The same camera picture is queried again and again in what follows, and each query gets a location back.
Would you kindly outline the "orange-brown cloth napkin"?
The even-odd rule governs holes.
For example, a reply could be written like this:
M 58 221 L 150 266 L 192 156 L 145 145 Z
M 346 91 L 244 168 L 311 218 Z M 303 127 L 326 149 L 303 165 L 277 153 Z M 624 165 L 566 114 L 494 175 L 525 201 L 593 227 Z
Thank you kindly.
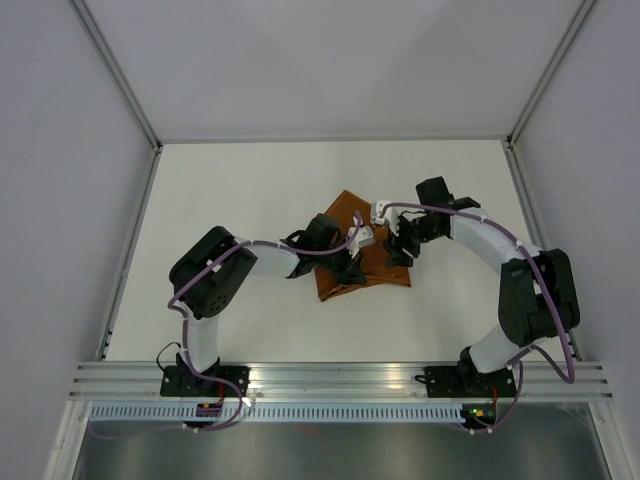
M 359 211 L 364 224 L 370 226 L 375 234 L 375 244 L 363 248 L 361 268 L 365 275 L 363 288 L 389 284 L 402 287 L 410 287 L 411 279 L 408 268 L 388 268 L 385 265 L 387 252 L 383 247 L 384 240 L 388 237 L 387 230 L 383 227 L 373 226 L 370 222 L 371 204 L 358 197 L 354 193 L 344 190 L 338 195 L 325 213 L 335 218 L 343 234 L 354 225 L 353 214 Z M 337 297 L 333 295 L 337 284 L 327 268 L 316 267 L 314 269 L 317 295 L 321 302 Z

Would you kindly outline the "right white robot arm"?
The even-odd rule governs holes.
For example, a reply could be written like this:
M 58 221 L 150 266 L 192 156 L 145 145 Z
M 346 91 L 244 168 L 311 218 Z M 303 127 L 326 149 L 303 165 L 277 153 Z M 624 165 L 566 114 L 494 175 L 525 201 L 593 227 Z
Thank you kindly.
M 411 267 L 422 246 L 441 238 L 470 250 L 499 277 L 497 324 L 465 348 L 457 362 L 459 388 L 478 395 L 493 374 L 539 353 L 568 384 L 576 379 L 569 333 L 580 311 L 568 255 L 520 240 L 470 197 L 455 197 L 441 177 L 416 187 L 417 203 L 378 201 L 371 221 L 388 231 L 390 266 Z

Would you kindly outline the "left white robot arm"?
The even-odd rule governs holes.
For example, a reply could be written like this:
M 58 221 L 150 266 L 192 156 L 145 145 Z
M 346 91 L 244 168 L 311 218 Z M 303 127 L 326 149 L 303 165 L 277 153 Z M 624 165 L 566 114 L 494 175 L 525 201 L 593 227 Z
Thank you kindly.
M 363 250 L 374 233 L 361 216 L 342 233 L 338 221 L 318 214 L 306 228 L 277 240 L 250 240 L 216 226 L 171 268 L 173 295 L 167 308 L 182 317 L 177 364 L 185 370 L 184 385 L 206 396 L 218 384 L 218 328 L 243 283 L 251 275 L 297 279 L 322 268 L 340 286 L 363 285 Z

